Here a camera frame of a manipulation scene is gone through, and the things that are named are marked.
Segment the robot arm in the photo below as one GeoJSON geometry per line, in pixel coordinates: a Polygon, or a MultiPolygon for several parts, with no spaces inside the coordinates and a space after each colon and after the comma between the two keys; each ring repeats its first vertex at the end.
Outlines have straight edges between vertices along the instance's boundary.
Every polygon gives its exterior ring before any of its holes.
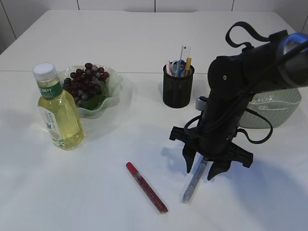
{"type": "MultiPolygon", "coordinates": [[[[232,161],[241,162],[244,167],[251,166],[253,154],[232,143],[232,139],[239,131],[240,118],[256,93],[308,86],[308,51],[304,50],[308,47],[307,35],[288,35],[281,31],[265,38],[249,24],[238,22],[228,31],[226,41],[233,47],[246,47],[239,55],[219,56],[212,62],[208,70],[211,92],[206,110],[184,128],[174,127],[170,134],[171,140],[185,143],[183,156],[188,173],[196,152],[213,161],[208,180],[228,171],[232,161]],[[254,38],[269,42],[256,48],[248,42],[235,44],[229,37],[234,26],[242,26],[254,38]],[[198,120],[197,127],[188,129],[195,120],[198,120]]],[[[253,143],[268,140],[271,132],[264,140],[253,143]]]]}

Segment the bunch of grapes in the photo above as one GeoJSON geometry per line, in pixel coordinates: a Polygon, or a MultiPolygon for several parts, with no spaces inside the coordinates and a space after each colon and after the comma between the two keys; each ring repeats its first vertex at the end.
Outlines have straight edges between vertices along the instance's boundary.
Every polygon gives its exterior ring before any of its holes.
{"type": "Polygon", "coordinates": [[[96,94],[102,93],[100,84],[93,82],[93,78],[106,83],[109,73],[103,67],[86,63],[86,69],[77,69],[70,74],[71,78],[64,80],[63,89],[69,92],[78,107],[82,107],[82,101],[92,99],[96,94]]]}

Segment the bottle cap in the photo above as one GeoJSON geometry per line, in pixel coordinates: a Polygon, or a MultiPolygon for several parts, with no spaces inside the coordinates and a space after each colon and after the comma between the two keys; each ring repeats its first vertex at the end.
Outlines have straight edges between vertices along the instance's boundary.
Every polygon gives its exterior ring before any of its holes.
{"type": "Polygon", "coordinates": [[[49,82],[55,79],[58,74],[53,64],[42,63],[33,68],[33,75],[36,81],[49,82]]]}

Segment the black mesh pen holder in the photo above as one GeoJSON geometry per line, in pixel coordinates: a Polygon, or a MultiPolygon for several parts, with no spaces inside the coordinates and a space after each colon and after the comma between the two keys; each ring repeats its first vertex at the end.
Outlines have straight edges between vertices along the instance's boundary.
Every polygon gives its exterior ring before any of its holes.
{"type": "Polygon", "coordinates": [[[189,76],[174,77],[168,75],[166,65],[163,68],[163,101],[165,105],[172,108],[182,108],[189,104],[191,100],[194,67],[191,66],[189,76]]]}

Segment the green glass bowl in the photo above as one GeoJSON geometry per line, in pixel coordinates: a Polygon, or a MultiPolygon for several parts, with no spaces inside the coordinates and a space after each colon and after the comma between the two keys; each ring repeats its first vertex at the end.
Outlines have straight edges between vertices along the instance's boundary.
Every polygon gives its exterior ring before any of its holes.
{"type": "MultiPolygon", "coordinates": [[[[102,115],[102,113],[104,112],[103,109],[108,108],[108,107],[112,107],[115,106],[119,100],[120,100],[120,92],[122,90],[121,87],[121,82],[123,81],[122,76],[116,72],[114,69],[111,69],[107,66],[103,66],[103,65],[99,65],[99,64],[95,64],[97,67],[103,67],[105,71],[107,71],[109,73],[109,77],[106,80],[106,84],[109,90],[109,97],[106,98],[103,103],[101,103],[100,105],[97,106],[97,108],[95,110],[88,110],[85,108],[78,108],[78,112],[80,117],[83,118],[89,118],[89,119],[94,119],[94,118],[98,118],[102,115]]],[[[75,72],[78,68],[80,69],[84,69],[84,66],[70,66],[67,69],[58,72],[58,77],[60,79],[61,84],[63,84],[63,81],[65,78],[70,78],[70,74],[71,72],[75,72]]]]}

